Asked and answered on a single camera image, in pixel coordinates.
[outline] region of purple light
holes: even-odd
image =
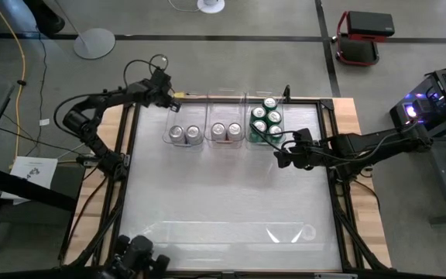
[[[406,106],[407,115],[410,117],[416,117],[417,113],[414,111],[414,107],[412,105]]]

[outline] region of plastic container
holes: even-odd
[[[218,88],[208,92],[206,129],[204,137],[212,148],[239,148],[245,138],[245,95],[243,90]],[[214,124],[221,123],[228,132],[228,127],[237,123],[241,127],[240,137],[215,139],[211,135]]]
[[[278,91],[248,91],[245,95],[245,138],[246,138],[246,146],[249,149],[252,150],[269,150],[272,149],[272,147],[266,143],[264,140],[262,140],[260,137],[251,136],[252,127],[250,126],[250,119],[251,119],[251,111],[254,108],[257,108],[259,106],[262,106],[262,102],[266,98],[274,98],[277,102],[277,106],[275,111],[279,112],[282,116],[282,121],[278,126],[284,131],[285,130],[285,117],[283,113],[283,96]],[[269,136],[265,136],[267,140],[271,141]],[[286,139],[285,135],[282,136],[281,139],[275,140],[274,145],[279,146],[280,143],[284,142]]]
[[[189,98],[200,98],[205,97],[205,95],[198,94],[197,92],[185,91],[185,99]],[[206,118],[207,106],[202,103],[191,103],[184,102],[180,100],[182,106],[179,112],[168,111],[168,116],[166,117],[166,128],[163,133],[163,141],[175,147],[184,147],[188,150],[200,150],[204,145],[204,134],[206,129]],[[197,126],[201,132],[203,140],[199,144],[192,145],[185,140],[185,143],[173,143],[170,138],[170,130],[174,126],[180,126],[187,132],[190,126]]]

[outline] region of gray floor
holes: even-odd
[[[192,9],[195,1],[173,0]],[[323,0],[330,35],[341,12],[365,10],[389,12],[395,37],[446,38],[446,1],[438,0]],[[314,0],[227,0],[217,15],[173,10],[167,1],[143,2],[61,0],[69,17],[81,30],[105,27],[117,34],[319,36]],[[18,0],[0,2],[3,13],[18,31],[33,31],[35,23]],[[7,32],[0,20],[0,32]],[[65,33],[72,33],[67,24]],[[48,71],[43,90],[43,118],[52,117],[65,98],[122,84],[122,69],[131,59],[164,53],[170,58],[168,73],[176,90],[206,92],[217,87],[281,90],[290,84],[295,96],[331,97],[321,43],[119,41],[100,60],[81,60],[73,41],[45,40]],[[43,49],[38,40],[22,40],[27,78],[20,102],[22,127],[36,136],[39,115],[39,83],[43,73]],[[342,97],[352,97],[364,133],[392,127],[388,110],[422,80],[424,73],[446,67],[446,44],[379,44],[380,62],[369,68],[347,67],[334,62]],[[0,81],[19,79],[21,63],[13,40],[0,39]],[[147,77],[143,65],[132,67],[128,79]],[[15,98],[6,111],[15,117]],[[14,129],[3,119],[0,126]],[[14,152],[13,135],[0,132],[0,169],[7,170]],[[54,127],[43,127],[42,141],[66,147],[79,142]],[[22,140],[21,153],[33,145]],[[42,147],[40,156],[62,152]],[[402,154],[376,165],[376,191],[393,266],[401,271],[446,275],[446,226],[431,228],[428,219],[446,213],[445,204],[430,171],[426,154]],[[0,243],[11,236],[2,229]],[[1,245],[6,253],[21,250]],[[49,250],[42,250],[44,258]],[[53,261],[33,263],[49,267]]]

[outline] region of green can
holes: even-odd
[[[257,120],[264,121],[265,118],[266,118],[266,110],[264,110],[264,108],[257,107],[251,111],[251,121],[250,121],[251,123],[254,123]]]
[[[269,112],[266,116],[266,124],[268,127],[278,125],[282,122],[282,115],[277,111]]]
[[[262,120],[256,120],[255,122],[253,122],[251,125],[254,125],[260,132],[265,133],[266,129],[268,128],[268,126],[266,125],[266,123],[264,123],[264,121]],[[259,135],[254,128],[250,127],[251,129],[251,133],[249,134],[249,139],[252,143],[262,143],[264,142],[264,140],[262,140],[261,136],[264,135]]]
[[[269,128],[269,132],[270,134],[276,134],[276,133],[281,133],[283,132],[282,128],[278,125],[273,125]],[[272,143],[279,143],[280,140],[282,139],[283,134],[279,134],[279,135],[271,135],[269,136],[269,141]]]
[[[278,102],[275,98],[268,97],[262,101],[262,106],[266,110],[266,112],[271,112],[276,109],[276,107],[278,106]]]

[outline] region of white paper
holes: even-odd
[[[17,157],[10,174],[50,189],[57,165],[58,159]],[[5,192],[2,193],[1,198],[14,200],[14,205],[28,201],[17,195]]]

